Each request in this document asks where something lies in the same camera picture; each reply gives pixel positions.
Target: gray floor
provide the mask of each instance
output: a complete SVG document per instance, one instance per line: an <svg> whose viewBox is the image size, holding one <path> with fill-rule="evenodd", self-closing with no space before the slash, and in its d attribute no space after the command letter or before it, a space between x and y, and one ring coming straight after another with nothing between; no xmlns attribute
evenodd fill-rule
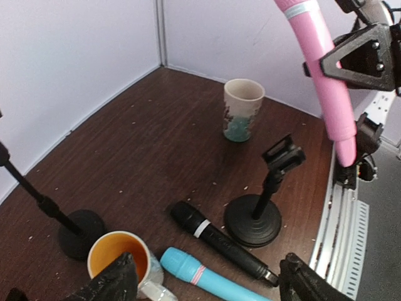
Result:
<svg viewBox="0 0 401 301"><path fill-rule="evenodd" d="M383 146L373 157L378 179L359 189L359 199L370 205L370 222L357 300L400 301L401 161Z"/></svg>

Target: blue microphone head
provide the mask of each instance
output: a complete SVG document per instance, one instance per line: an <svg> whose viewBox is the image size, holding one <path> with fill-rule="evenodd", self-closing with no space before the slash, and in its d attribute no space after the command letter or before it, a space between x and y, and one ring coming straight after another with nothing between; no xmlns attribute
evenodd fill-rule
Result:
<svg viewBox="0 0 401 301"><path fill-rule="evenodd" d="M190 282L202 266L199 260L173 247L164 252L160 263L165 270L185 282Z"/></svg>

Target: pink microphone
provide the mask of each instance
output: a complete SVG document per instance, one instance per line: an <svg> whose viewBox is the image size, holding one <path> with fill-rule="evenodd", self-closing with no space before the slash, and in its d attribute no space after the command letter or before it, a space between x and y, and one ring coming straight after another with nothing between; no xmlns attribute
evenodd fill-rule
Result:
<svg viewBox="0 0 401 301"><path fill-rule="evenodd" d="M334 48L317 0L275 0L291 24L315 83L329 138L335 142L340 164L352 165L357 156L350 94L343 81L325 77L320 58Z"/></svg>

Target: mug handle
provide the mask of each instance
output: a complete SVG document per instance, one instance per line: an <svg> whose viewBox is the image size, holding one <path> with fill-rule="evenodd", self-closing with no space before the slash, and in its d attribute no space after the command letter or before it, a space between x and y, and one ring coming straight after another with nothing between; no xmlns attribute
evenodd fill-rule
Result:
<svg viewBox="0 0 401 301"><path fill-rule="evenodd" d="M140 287L140 291L152 301L178 301L177 297L163 285L150 280Z"/></svg>

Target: cup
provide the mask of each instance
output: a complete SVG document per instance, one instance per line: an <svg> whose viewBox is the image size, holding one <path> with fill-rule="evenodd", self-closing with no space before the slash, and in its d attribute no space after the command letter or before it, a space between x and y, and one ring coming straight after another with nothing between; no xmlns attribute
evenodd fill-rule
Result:
<svg viewBox="0 0 401 301"><path fill-rule="evenodd" d="M152 301L177 301L177 297L162 286L163 269L155 255L137 235L114 231L103 235L92 246L88 255L88 272L91 279L116 260L130 252L137 266L138 298Z"/></svg>
<svg viewBox="0 0 401 301"><path fill-rule="evenodd" d="M224 85L223 133L233 142L245 142L251 138L254 120L261 108L264 88L260 83L238 78Z"/></svg>

